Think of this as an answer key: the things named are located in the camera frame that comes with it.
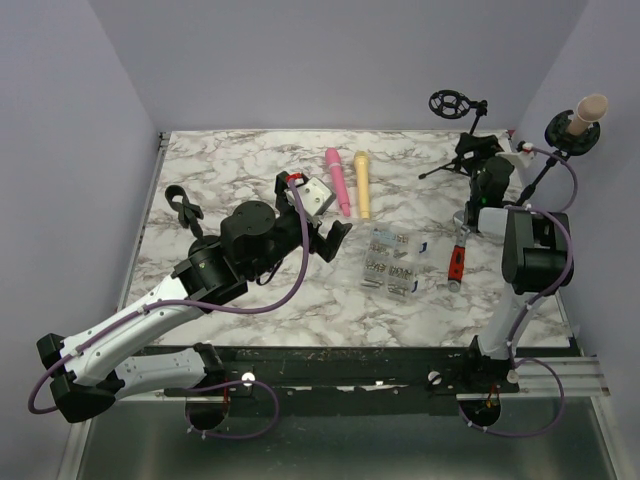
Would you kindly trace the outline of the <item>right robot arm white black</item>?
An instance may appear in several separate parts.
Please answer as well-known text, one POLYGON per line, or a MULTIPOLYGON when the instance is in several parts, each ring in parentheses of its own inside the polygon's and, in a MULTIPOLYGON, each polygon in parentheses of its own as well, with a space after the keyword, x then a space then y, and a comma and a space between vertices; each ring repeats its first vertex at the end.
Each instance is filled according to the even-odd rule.
POLYGON ((531 205, 486 207, 478 226, 503 233, 501 271, 504 290, 489 324, 474 337, 462 357, 460 379, 480 392, 505 380, 517 368, 515 350, 526 326, 543 303, 569 284, 574 271, 569 217, 531 205))

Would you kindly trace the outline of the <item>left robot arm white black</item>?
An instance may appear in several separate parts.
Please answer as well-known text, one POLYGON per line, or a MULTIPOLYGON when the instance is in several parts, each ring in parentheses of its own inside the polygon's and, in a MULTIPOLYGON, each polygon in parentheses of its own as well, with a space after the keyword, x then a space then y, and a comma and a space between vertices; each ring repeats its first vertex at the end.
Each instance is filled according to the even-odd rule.
POLYGON ((220 223, 216 235, 204 233, 204 213, 179 185, 170 185, 165 198, 180 225, 195 240, 186 259, 146 295, 108 319, 71 335, 48 334, 36 343, 46 369, 38 381, 47 385, 58 411, 69 423, 92 419, 116 401, 159 389, 194 389, 214 393, 224 377, 213 348, 194 345, 149 360, 136 353, 165 333, 212 312, 246 315, 272 312, 286 304, 304 280, 309 258, 316 254, 331 262, 350 224, 333 223, 322 235, 320 217, 333 203, 334 193, 321 180, 281 172, 275 180, 276 204, 246 201, 220 223), (271 281, 284 259, 302 251, 298 277, 280 300, 241 310, 231 301, 248 291, 250 283, 271 281))

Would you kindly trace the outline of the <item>black round-base microphone stand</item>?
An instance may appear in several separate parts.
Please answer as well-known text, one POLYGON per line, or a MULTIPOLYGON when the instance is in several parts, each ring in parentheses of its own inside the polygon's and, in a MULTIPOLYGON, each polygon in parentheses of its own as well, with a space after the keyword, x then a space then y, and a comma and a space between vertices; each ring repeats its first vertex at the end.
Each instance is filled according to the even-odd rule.
POLYGON ((188 229, 197 241, 203 241, 204 233, 199 221, 204 219, 204 213, 200 206, 191 202, 186 190, 180 185, 169 185, 165 189, 165 199, 178 214, 180 226, 188 229))

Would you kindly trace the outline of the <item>black tripod stand shock mount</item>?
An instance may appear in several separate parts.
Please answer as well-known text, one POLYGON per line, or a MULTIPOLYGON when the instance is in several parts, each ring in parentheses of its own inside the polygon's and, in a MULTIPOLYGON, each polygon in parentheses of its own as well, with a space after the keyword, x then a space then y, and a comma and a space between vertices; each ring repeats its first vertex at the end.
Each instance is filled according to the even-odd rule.
POLYGON ((487 100, 471 100, 463 93, 444 89, 434 92, 429 98, 429 109, 438 117, 446 120, 458 120, 471 111, 475 112, 473 123, 468 131, 463 131, 454 148, 455 156, 447 163, 418 175, 425 179, 439 171, 448 171, 471 177, 489 158, 503 152, 496 135, 477 136, 476 129, 482 117, 488 114, 487 100))

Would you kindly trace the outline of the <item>yellow toy microphone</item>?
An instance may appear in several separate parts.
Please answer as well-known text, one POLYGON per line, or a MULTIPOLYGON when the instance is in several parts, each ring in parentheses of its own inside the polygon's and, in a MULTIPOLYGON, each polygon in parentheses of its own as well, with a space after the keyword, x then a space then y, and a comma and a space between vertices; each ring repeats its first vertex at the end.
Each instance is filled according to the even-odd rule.
POLYGON ((369 193, 369 164, 370 158, 364 151, 357 151, 354 155, 354 168, 358 190, 358 207, 360 217, 369 220, 371 218, 370 193, 369 193))

